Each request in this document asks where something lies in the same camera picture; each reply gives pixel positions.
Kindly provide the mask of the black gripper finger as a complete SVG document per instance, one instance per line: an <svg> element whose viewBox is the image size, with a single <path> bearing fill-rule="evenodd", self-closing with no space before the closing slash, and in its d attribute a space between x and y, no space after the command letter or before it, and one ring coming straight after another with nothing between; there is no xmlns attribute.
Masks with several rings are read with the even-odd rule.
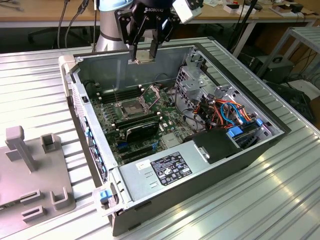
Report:
<svg viewBox="0 0 320 240"><path fill-rule="evenodd" d="M140 38L145 33L148 15L142 11L118 10L117 26L123 42L128 46L131 61L137 60Z"/></svg>
<svg viewBox="0 0 320 240"><path fill-rule="evenodd" d="M152 41L149 54L155 59L158 47L163 42L169 42L175 29L178 27L178 16L170 15L166 20L158 17L156 20L155 29L152 31Z"/></svg>

